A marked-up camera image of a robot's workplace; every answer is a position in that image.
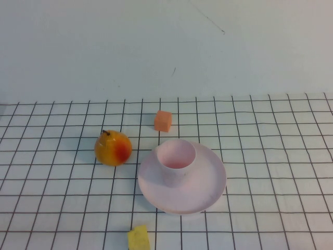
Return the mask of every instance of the grid tablecloth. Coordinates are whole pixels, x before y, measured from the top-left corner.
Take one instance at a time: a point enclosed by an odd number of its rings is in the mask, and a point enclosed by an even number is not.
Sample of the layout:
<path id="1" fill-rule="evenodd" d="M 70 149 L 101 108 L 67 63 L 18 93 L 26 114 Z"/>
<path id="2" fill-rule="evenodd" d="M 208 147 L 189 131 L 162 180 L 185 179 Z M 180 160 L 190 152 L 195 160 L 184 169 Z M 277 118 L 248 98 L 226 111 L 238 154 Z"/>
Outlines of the grid tablecloth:
<path id="1" fill-rule="evenodd" d="M 0 249 L 127 249 L 140 224 L 155 250 L 333 249 L 332 109 L 328 93 L 0 105 Z M 130 137 L 125 165 L 96 161 L 102 129 Z M 168 215 L 140 192 L 141 160 L 173 137 L 225 164 L 205 212 Z"/>

